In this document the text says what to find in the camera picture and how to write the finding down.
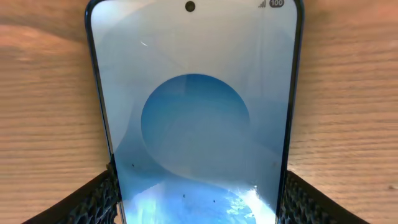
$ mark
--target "wooden surface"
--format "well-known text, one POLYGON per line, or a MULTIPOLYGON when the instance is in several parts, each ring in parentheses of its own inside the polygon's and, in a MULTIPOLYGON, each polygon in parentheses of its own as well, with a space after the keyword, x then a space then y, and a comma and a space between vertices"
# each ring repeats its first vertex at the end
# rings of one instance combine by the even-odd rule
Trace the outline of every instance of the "wooden surface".
MULTIPOLYGON (((82 0, 2 0, 0 219, 105 170, 82 0)), ((398 1, 308 0, 289 169, 371 223, 398 221, 398 1)))

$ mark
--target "phone bezel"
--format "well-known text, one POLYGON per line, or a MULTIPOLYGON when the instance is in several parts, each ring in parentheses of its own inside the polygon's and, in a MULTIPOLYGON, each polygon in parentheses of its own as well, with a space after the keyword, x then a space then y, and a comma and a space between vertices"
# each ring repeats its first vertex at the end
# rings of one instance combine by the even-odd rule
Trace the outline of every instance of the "phone bezel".
MULTIPOLYGON (((98 61, 96 58, 95 45, 94 45, 94 37, 93 31, 91 29, 91 13, 93 12, 94 7, 102 2, 108 0, 91 0, 86 7, 85 10, 85 27, 86 34, 88 39, 88 45, 90 48, 91 62, 94 71, 95 82, 97 86, 97 94, 99 98, 99 105, 101 107, 101 115, 103 119, 103 125, 105 130, 105 138, 106 143, 108 145, 108 151, 110 156, 110 161, 113 163, 116 175, 116 164, 114 161, 114 152, 112 147, 112 141, 108 128, 108 119, 106 116, 106 110, 104 105, 104 97, 101 86, 100 79, 100 71, 98 68, 98 61)), ((292 74, 290 78, 290 90, 289 90, 289 105, 287 108, 287 119, 286 119, 286 127, 285 127, 285 138, 284 138, 284 150, 282 153, 282 167, 280 169, 280 180, 279 180, 279 190, 278 190, 278 200, 277 200, 277 209, 276 209, 276 223, 279 222, 279 212, 280 212, 280 201, 282 199, 282 192, 284 191, 284 183, 286 178, 287 171, 287 159, 289 155, 289 146, 290 146, 290 134, 292 130, 292 121, 293 121, 293 112, 294 112, 294 102, 295 102, 295 92, 297 88, 297 75, 299 72, 299 61, 300 61, 300 49, 302 43, 302 32, 303 32, 303 22, 304 22, 304 5, 302 0, 292 0, 294 1, 297 9, 297 23, 296 23, 296 33, 295 33, 295 42, 294 42, 294 56, 293 56, 293 65, 292 65, 292 74)), ((119 203, 120 213, 123 223, 127 223, 124 216, 124 208, 123 208, 123 200, 119 203)))

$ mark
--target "phone screen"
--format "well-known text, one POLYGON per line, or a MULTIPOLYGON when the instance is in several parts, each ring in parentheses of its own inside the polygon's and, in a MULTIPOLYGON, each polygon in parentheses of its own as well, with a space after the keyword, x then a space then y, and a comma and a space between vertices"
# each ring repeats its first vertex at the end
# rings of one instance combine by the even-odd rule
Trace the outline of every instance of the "phone screen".
POLYGON ((88 35, 125 222, 275 223, 299 5, 89 5, 88 35))

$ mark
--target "ribbed black grip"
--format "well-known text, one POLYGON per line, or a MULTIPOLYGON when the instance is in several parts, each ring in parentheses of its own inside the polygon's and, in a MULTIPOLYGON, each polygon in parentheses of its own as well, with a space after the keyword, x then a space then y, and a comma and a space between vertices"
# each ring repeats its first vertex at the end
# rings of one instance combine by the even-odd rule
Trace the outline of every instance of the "ribbed black grip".
POLYGON ((113 167, 46 211, 27 220, 28 224, 113 224, 120 199, 113 167))
POLYGON ((279 214, 279 224, 367 223, 290 171, 279 214))

